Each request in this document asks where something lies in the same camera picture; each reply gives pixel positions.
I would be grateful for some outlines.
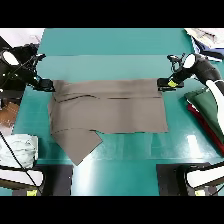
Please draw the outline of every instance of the pile of clothes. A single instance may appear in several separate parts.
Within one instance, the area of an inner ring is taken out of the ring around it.
[[[191,36],[196,54],[209,60],[222,61],[224,58],[224,28],[185,28]]]
[[[210,139],[224,155],[224,135],[217,119],[217,104],[208,88],[185,94],[187,109],[195,116]]]

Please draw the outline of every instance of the teal table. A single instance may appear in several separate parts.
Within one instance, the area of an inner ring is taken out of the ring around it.
[[[40,76],[77,82],[168,77],[167,54],[192,47],[183,29],[47,29],[39,52],[47,54]],[[223,63],[215,66],[224,72]],[[74,167],[72,195],[159,195],[156,164],[222,161],[186,110],[184,93],[200,87],[187,80],[185,88],[163,93],[168,133],[100,133],[103,143]],[[38,163],[72,164],[50,136],[50,97],[27,87],[13,133],[38,136]]]

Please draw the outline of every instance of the table surface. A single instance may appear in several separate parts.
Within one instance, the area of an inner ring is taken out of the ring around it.
[[[39,52],[47,57],[37,69],[41,77],[71,82],[169,77],[166,56],[192,51],[190,37],[179,28],[46,29]],[[224,72],[222,62],[215,66]],[[186,110],[184,93],[201,87],[187,80],[185,88],[163,93],[168,133],[100,133],[103,143],[74,165],[72,195],[159,195],[156,164],[222,161]],[[13,133],[38,136],[38,163],[72,164],[50,136],[50,97],[27,87]]]

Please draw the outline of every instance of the gray cloth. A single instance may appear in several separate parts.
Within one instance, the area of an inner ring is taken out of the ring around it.
[[[48,105],[55,141],[78,165],[106,134],[167,132],[164,102],[157,79],[54,81]]]

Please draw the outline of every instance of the yellow sticker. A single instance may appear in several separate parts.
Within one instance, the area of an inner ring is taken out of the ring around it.
[[[176,84],[174,81],[170,80],[170,81],[168,82],[168,85],[169,85],[170,87],[176,87],[178,84]]]
[[[27,191],[26,193],[26,196],[37,196],[37,190]]]
[[[195,195],[196,196],[205,196],[205,191],[204,190],[195,191]]]

